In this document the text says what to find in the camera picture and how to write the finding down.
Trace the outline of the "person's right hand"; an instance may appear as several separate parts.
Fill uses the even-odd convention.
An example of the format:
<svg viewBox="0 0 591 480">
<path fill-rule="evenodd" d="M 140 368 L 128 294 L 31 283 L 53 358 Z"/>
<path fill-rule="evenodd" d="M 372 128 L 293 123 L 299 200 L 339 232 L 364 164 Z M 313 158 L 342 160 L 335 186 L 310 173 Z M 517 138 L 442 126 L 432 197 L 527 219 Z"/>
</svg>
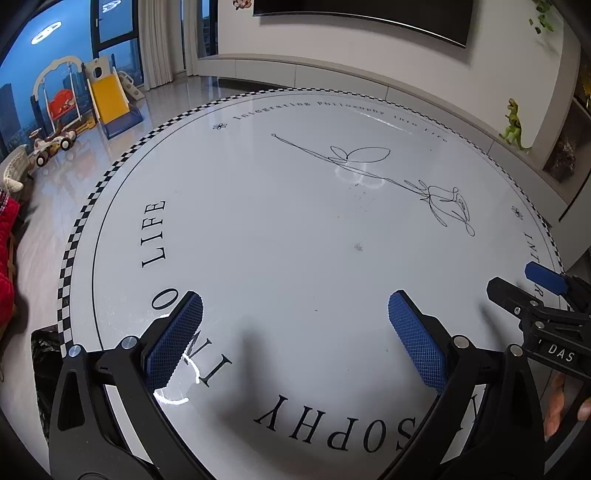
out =
<svg viewBox="0 0 591 480">
<path fill-rule="evenodd" d="M 557 433 L 564 417 L 566 380 L 567 377 L 563 373 L 554 374 L 542 395 L 546 402 L 543 416 L 544 439 L 546 441 L 549 441 Z"/>
</svg>

